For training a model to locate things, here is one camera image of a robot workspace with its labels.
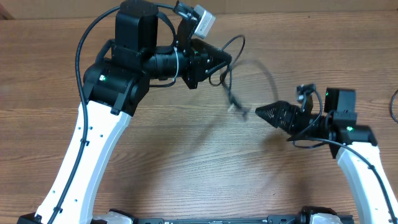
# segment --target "wood grain surface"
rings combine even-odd
[[[92,20],[0,21],[1,223],[36,211],[55,180],[79,104],[75,50]],[[294,102],[296,85],[312,82],[321,93],[327,86],[357,90],[358,123],[372,127],[397,193],[398,124],[388,113],[398,88],[397,24],[396,11],[219,16],[207,42],[247,37],[233,90],[252,108],[248,120],[227,112],[224,90],[208,82],[197,90],[180,79],[172,88],[151,89],[111,156],[95,212],[260,217],[318,205],[357,217],[329,149],[293,148],[253,112],[276,100]],[[158,44],[169,44],[170,31],[159,29]],[[114,18],[93,29],[82,72],[113,36]],[[228,52],[236,55],[240,44]]]
[[[0,0],[16,19],[60,19],[96,17],[123,0]],[[147,0],[175,5],[177,0]],[[200,4],[213,14],[320,11],[393,11],[396,0],[183,0]]]

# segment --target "wire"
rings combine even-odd
[[[390,103],[390,115],[391,115],[391,118],[392,118],[396,123],[398,123],[398,119],[395,117],[394,112],[393,112],[392,109],[393,109],[393,107],[394,107],[394,100],[395,100],[397,94],[398,94],[398,90],[393,94],[393,96],[392,96],[392,98],[391,98],[391,103]]]
[[[323,110],[322,99],[321,99],[321,96],[318,91],[315,90],[315,94],[317,95],[318,101],[319,101],[319,114],[318,114],[317,118],[315,118],[315,120],[313,120],[310,125],[308,125],[306,128],[301,130],[301,132],[288,138],[287,141],[295,141],[297,138],[301,137],[303,134],[305,134],[306,131],[308,131],[321,118],[322,110]]]
[[[176,61],[177,61],[177,70],[175,71],[175,76],[173,78],[173,81],[175,81],[175,79],[178,76],[178,72],[180,71],[180,62],[178,61],[178,52],[177,52],[177,48],[176,47],[174,47],[174,52],[175,52],[175,58],[176,58]]]
[[[73,178],[75,177],[77,168],[79,166],[80,163],[80,159],[81,156],[83,155],[83,150],[85,148],[86,145],[86,140],[87,140],[87,130],[88,130],[88,113],[87,113],[87,105],[86,105],[86,97],[85,94],[83,92],[83,87],[81,85],[81,77],[80,77],[80,52],[81,52],[81,48],[83,47],[83,43],[85,41],[85,39],[87,38],[88,34],[90,33],[90,31],[92,30],[92,28],[94,28],[94,26],[103,18],[105,18],[106,16],[112,14],[113,12],[116,12],[117,10],[120,9],[120,6],[114,7],[108,11],[106,11],[104,14],[100,15],[98,18],[96,18],[86,29],[85,33],[83,34],[83,36],[81,37],[78,47],[77,47],[77,51],[76,51],[76,58],[75,58],[75,71],[76,71],[76,80],[77,80],[77,88],[79,90],[79,95],[80,95],[80,101],[81,101],[81,107],[83,108],[83,137],[81,137],[81,143],[80,143],[80,148],[76,157],[76,161],[75,164],[73,165],[72,171],[70,172],[69,178],[67,183],[65,184],[65,188],[62,191],[62,194],[60,196],[60,199],[57,203],[57,206],[54,208],[54,212],[50,217],[50,220],[48,222],[48,224],[52,224],[55,220],[55,217],[58,215],[59,211],[61,211],[61,205],[63,203],[63,201],[65,200],[65,197],[68,193],[69,187],[72,183]]]
[[[355,156],[358,156],[368,166],[368,168],[373,171],[374,175],[376,176],[376,179],[379,182],[381,191],[383,192],[384,199],[386,200],[386,204],[387,204],[389,213],[391,215],[391,220],[392,220],[393,223],[397,224],[397,218],[396,218],[396,216],[394,214],[394,210],[392,209],[391,201],[390,201],[390,198],[389,198],[389,196],[387,194],[386,186],[384,186],[384,183],[383,183],[379,173],[377,172],[375,166],[372,165],[365,157],[363,157],[360,153],[356,152],[354,149],[352,149],[352,148],[350,148],[350,147],[348,147],[348,146],[346,146],[346,145],[344,145],[342,143],[339,143],[339,142],[336,142],[336,141],[332,141],[332,140],[329,140],[329,139],[322,139],[322,138],[296,139],[296,141],[301,141],[301,140],[303,140],[303,141],[320,141],[320,142],[323,142],[325,144],[334,144],[336,146],[343,147],[343,148],[349,150],[350,152],[352,152]]]
[[[295,221],[296,218],[291,219],[289,222],[287,222],[286,224],[289,224],[291,221]]]
[[[171,6],[171,5],[168,5],[168,4],[162,4],[162,3],[154,3],[154,4],[157,7],[162,7],[162,8],[165,8],[165,9],[171,9],[171,10],[174,9],[174,6]]]
[[[175,84],[175,78],[173,78],[173,81],[168,84],[160,84],[160,85],[154,84],[154,85],[149,85],[149,87],[151,87],[151,88],[167,88],[167,87],[174,86],[174,84]]]
[[[329,113],[325,117],[325,129],[329,129],[329,117],[334,114],[336,110],[330,110]]]
[[[243,39],[242,47],[241,47],[241,50],[239,51],[238,55],[236,56],[236,58],[234,59],[234,61],[233,61],[232,63],[230,63],[229,65],[227,65],[226,70],[225,70],[223,73],[221,73],[221,75],[220,75],[220,82],[219,82],[219,83],[214,84],[214,83],[211,81],[211,76],[209,77],[209,83],[210,83],[210,85],[212,85],[212,86],[219,86],[219,85],[222,85],[222,86],[224,87],[224,89],[227,91],[229,103],[230,103],[231,105],[234,105],[239,111],[241,111],[242,114],[243,114],[243,116],[246,116],[247,113],[249,112],[249,109],[244,108],[244,107],[242,106],[242,104],[238,101],[238,99],[232,94],[232,81],[233,81],[232,69],[233,69],[233,67],[235,66],[235,63],[238,61],[238,59],[240,58],[240,56],[241,56],[241,54],[242,54],[242,52],[243,52],[243,49],[244,49],[244,46],[245,46],[245,43],[246,43],[246,38],[245,38],[245,36],[242,35],[242,34],[240,34],[240,35],[237,35],[237,36],[233,37],[231,40],[229,40],[229,41],[224,45],[224,47],[223,47],[221,50],[224,51],[225,48],[227,48],[232,42],[234,42],[234,41],[235,41],[236,39],[238,39],[238,38],[242,38],[242,39]],[[229,73],[229,86],[225,83],[225,78],[226,78],[226,76],[227,76],[228,73]]]
[[[298,146],[298,145],[296,145],[296,141],[292,141],[292,144],[293,144],[294,147],[301,148],[301,149],[316,149],[316,148],[318,148],[320,146],[324,146],[325,145],[325,143],[321,142],[321,143],[318,143],[318,144],[315,144],[315,145],[312,145],[312,146]]]

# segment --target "white arm segment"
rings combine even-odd
[[[397,215],[397,199],[382,168],[379,148],[367,142],[354,142],[348,147],[360,153],[375,166],[386,187],[394,213]],[[339,149],[336,159],[348,180],[361,224],[390,224],[391,215],[373,171],[368,169],[368,166],[358,156],[342,147]]]
[[[87,224],[91,222],[96,193],[109,157],[131,119],[131,116],[123,112],[120,112],[118,116],[113,115],[111,114],[111,107],[94,101],[87,104],[87,110],[89,127],[87,141],[89,143],[84,148],[80,165],[62,204],[62,212],[57,215],[54,224]],[[42,223],[49,221],[53,209],[58,203],[76,161],[82,136],[83,109],[80,104],[75,132],[58,176],[49,194],[36,212],[36,215],[42,216]]]

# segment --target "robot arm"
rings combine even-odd
[[[132,223],[132,218],[121,212],[93,217],[93,205],[112,151],[138,103],[149,91],[150,79],[174,78],[175,83],[175,78],[182,77],[193,89],[198,82],[231,63],[231,56],[226,52],[192,39],[194,34],[206,37],[215,20],[211,13],[200,6],[191,8],[181,2],[174,8],[167,7],[183,17],[177,34],[167,16],[159,12],[157,4],[136,0],[122,2],[116,16],[115,39],[105,43],[83,79],[89,118],[87,137],[81,138],[85,119],[80,104],[75,132],[50,192],[36,213],[20,217],[18,223]],[[158,18],[172,30],[171,46],[156,46]],[[112,57],[104,58],[109,49]],[[82,141],[85,146],[80,157]],[[62,206],[58,207],[77,157],[80,163]]]
[[[111,114],[109,106],[95,101],[90,101],[87,104],[87,110],[90,119],[88,120],[89,130],[85,151],[62,204],[62,212],[57,215],[54,223],[90,223],[93,218],[93,205],[98,186],[109,157],[131,119],[131,116],[124,112],[118,115]],[[79,151],[82,131],[83,111],[80,105],[75,132],[58,176],[35,214],[35,217],[41,217],[39,218],[41,223],[49,221],[53,208],[67,183]]]
[[[256,114],[275,128],[291,134],[290,141],[312,140],[329,144],[333,158],[337,159],[349,182],[361,223],[396,223],[398,204],[382,168],[376,138],[369,126],[356,124],[355,91],[328,88],[326,117],[311,114],[314,91],[315,85],[298,86],[301,107],[278,101],[257,108]]]
[[[379,148],[377,146],[372,146],[372,144],[368,142],[353,142],[348,147],[360,153],[375,166],[386,188],[392,209],[394,213],[397,214],[397,200],[387,180],[386,174],[384,173],[380,160]],[[376,176],[373,171],[368,168],[368,165],[345,148],[340,148],[338,150],[336,159],[351,188],[361,223],[392,223],[389,208],[386,204],[386,198],[383,195]]]

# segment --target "table surface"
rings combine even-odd
[[[36,211],[69,145],[79,104],[76,45],[93,19],[0,22],[0,222]],[[171,17],[177,24],[178,18]],[[389,100],[398,88],[398,12],[277,13],[219,16],[207,42],[247,37],[234,93],[252,108],[228,112],[221,87],[151,89],[120,138],[98,189],[95,213],[118,208],[138,217],[261,217],[303,205],[357,217],[348,183],[327,147],[306,151],[254,114],[295,87],[357,90],[358,123],[372,127],[384,170],[398,192],[398,124]],[[159,25],[159,45],[170,31]],[[82,72],[114,18],[89,35]],[[236,55],[239,42],[228,52]]]

